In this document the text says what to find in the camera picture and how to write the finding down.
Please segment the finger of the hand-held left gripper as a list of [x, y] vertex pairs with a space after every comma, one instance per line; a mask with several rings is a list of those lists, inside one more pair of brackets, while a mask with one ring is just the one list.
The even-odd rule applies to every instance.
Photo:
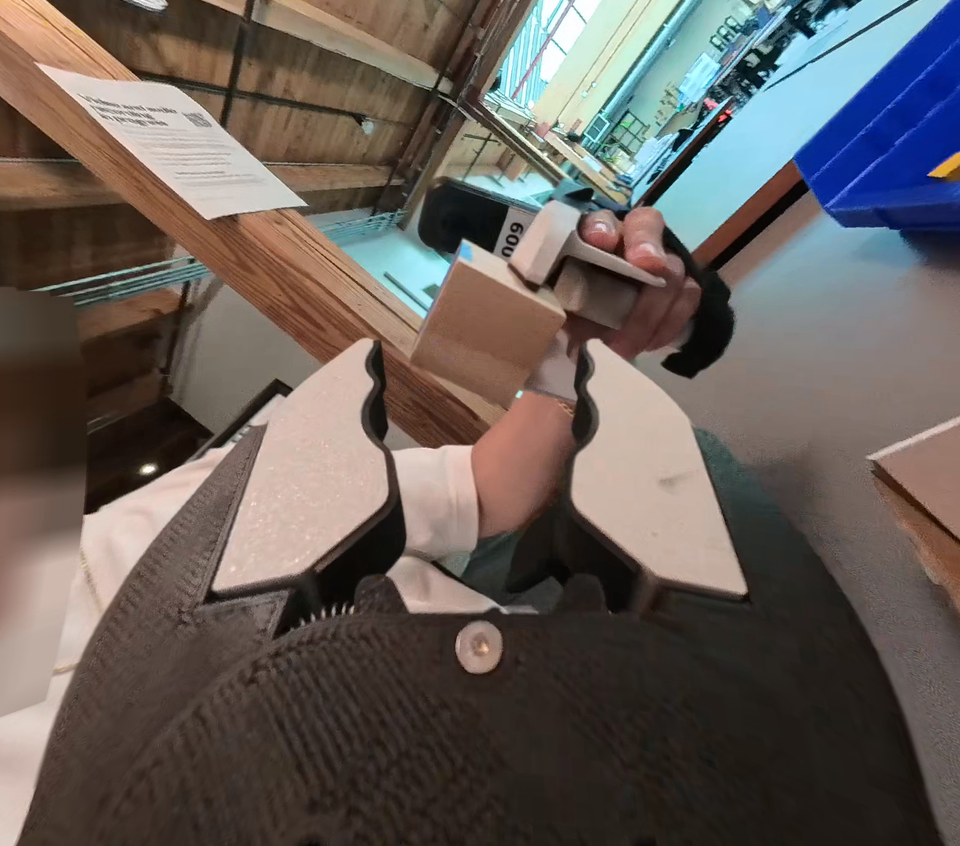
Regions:
[[550, 201], [534, 217], [509, 258], [509, 267], [525, 285], [545, 285], [559, 264], [582, 253], [581, 211]]
[[575, 388], [580, 346], [567, 332], [558, 332], [552, 339], [544, 359], [525, 380], [522, 394], [546, 396], [563, 404], [575, 404]]

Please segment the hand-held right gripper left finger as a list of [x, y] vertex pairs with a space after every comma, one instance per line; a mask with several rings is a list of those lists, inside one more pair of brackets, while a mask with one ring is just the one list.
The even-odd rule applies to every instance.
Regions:
[[362, 339], [274, 410], [213, 573], [214, 596], [354, 596], [396, 563], [406, 530], [383, 441], [385, 390], [381, 344]]

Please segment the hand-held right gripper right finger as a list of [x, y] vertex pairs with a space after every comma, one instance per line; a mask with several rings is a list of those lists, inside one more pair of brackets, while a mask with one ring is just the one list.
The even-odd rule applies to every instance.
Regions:
[[610, 608], [645, 612], [659, 593], [731, 602], [749, 588], [689, 417], [603, 344], [584, 344], [576, 377], [568, 500], [597, 542]]

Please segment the tan wooden cube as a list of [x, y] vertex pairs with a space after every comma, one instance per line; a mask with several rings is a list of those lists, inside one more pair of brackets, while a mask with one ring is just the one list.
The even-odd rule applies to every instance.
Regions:
[[566, 313], [508, 263], [463, 241], [414, 340], [413, 366], [508, 408], [534, 373]]

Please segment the white cardboard box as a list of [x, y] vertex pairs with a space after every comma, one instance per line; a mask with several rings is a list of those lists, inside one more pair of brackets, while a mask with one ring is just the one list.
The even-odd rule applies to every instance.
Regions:
[[959, 419], [886, 446], [867, 462], [919, 566], [959, 612]]

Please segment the person's left forearm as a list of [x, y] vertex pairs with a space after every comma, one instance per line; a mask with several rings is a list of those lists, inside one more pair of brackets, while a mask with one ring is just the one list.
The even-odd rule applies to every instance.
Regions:
[[474, 445], [394, 452], [405, 554], [438, 562], [528, 524], [559, 488], [571, 425], [571, 404], [526, 394]]

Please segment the person's left hand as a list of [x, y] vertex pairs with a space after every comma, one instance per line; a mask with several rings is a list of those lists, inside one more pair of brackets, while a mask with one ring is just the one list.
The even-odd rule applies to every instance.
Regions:
[[642, 289], [619, 329], [568, 318], [565, 332], [571, 361], [577, 360], [582, 344], [591, 339], [599, 339], [629, 362], [645, 352], [678, 347], [699, 308], [702, 290], [681, 258], [666, 250], [665, 232], [663, 216], [649, 207], [631, 211], [624, 220], [606, 209], [582, 216], [579, 233], [584, 242], [622, 257], [662, 279], [663, 285]]

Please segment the black framed sign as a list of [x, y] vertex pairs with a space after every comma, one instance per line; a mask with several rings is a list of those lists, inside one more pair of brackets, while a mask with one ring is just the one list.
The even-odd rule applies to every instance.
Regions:
[[292, 392], [293, 387], [287, 383], [279, 379], [272, 380], [249, 400], [221, 431], [207, 439], [191, 460], [198, 460], [214, 449], [236, 444], [251, 427], [269, 420], [270, 411], [277, 399], [282, 401]]

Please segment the person's white shirt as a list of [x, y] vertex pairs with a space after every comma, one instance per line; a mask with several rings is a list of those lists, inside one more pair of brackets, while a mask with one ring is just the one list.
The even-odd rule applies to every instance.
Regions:
[[[47, 698], [1, 720], [2, 844], [18, 839], [66, 687], [106, 606], [150, 543], [231, 450], [215, 449], [84, 518], [78, 567]], [[412, 502], [413, 513], [408, 551], [389, 573], [404, 603], [412, 612], [498, 609], [498, 598], [464, 583], [479, 544], [471, 448], [412, 447], [392, 457], [401, 499]]]

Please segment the thick wooden beam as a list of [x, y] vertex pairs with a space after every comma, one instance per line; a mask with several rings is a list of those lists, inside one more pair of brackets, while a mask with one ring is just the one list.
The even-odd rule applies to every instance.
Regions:
[[503, 409], [413, 366], [422, 318], [290, 209], [206, 220], [152, 175], [39, 62], [108, 82], [137, 78], [46, 0], [1, 0], [2, 99], [321, 362], [381, 341], [386, 403], [418, 444], [474, 444]]

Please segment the grey metal pipe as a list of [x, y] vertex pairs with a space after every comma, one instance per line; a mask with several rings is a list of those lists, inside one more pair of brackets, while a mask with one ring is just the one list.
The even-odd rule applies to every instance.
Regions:
[[631, 95], [634, 94], [641, 79], [661, 54], [669, 48], [682, 25], [701, 2], [702, 0], [679, 0], [678, 5], [666, 22], [659, 27], [656, 35], [638, 56], [629, 72], [618, 84], [617, 89], [606, 101], [606, 105], [601, 109], [601, 114], [606, 119], [614, 119], [618, 111], [629, 104]]

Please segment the white paper notice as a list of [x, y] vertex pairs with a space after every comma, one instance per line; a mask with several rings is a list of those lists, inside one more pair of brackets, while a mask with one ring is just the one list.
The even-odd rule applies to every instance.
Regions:
[[209, 112], [173, 85], [100, 80], [37, 67], [204, 219], [304, 206]]

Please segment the blue plastic bin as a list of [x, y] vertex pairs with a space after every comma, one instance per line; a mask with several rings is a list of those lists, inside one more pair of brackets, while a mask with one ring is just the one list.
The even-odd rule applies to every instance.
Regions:
[[[843, 228], [957, 234], [959, 1], [950, 0], [794, 156]], [[945, 175], [938, 170], [945, 167]]]

